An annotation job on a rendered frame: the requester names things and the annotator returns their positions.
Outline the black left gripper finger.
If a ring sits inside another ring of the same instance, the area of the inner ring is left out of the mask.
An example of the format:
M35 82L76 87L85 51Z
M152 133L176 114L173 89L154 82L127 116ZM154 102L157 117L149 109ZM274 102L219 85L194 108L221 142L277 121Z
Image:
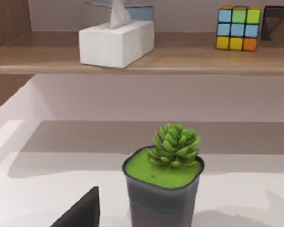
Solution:
M99 187L92 187L50 227L99 227Z

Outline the grey pot with green plant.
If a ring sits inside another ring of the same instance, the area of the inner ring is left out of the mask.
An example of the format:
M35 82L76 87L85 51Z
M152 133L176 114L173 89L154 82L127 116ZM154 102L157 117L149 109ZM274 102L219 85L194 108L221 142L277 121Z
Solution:
M153 145L132 153L122 164L132 227L191 227L199 178L200 136L181 124L167 123Z

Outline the white tissue box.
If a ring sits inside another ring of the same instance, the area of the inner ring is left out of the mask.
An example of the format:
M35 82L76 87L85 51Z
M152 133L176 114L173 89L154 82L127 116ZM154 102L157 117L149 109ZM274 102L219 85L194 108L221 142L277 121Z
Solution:
M109 22L79 31L82 64L125 68L154 49L154 22L132 19L131 2L112 0Z

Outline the wooden open shelf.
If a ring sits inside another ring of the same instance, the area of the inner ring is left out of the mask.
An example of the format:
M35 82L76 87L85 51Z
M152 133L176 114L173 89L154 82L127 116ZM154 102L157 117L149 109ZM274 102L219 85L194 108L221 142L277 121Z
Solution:
M284 122L284 43L219 51L210 33L156 34L124 69L82 65L77 32L31 32L0 48L0 75L32 74L10 114L40 118L196 118Z

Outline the light blue box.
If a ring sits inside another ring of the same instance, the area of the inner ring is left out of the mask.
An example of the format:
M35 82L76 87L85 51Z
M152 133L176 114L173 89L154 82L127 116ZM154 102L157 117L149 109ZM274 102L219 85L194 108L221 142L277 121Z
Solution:
M129 12L132 20L142 20L142 21L154 20L153 6L132 6L125 8Z

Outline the coloured puzzle cube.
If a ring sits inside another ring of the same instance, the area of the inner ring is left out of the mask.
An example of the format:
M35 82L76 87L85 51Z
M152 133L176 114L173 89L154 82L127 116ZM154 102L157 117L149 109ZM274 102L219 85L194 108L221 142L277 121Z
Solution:
M215 48L254 52L261 7L223 5L218 9Z

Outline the black and red stand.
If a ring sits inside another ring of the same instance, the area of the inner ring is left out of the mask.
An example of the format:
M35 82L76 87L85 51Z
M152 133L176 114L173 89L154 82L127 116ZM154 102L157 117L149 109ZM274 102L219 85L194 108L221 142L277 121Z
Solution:
M270 41L271 34L284 21L284 6L266 5L264 6L261 40Z

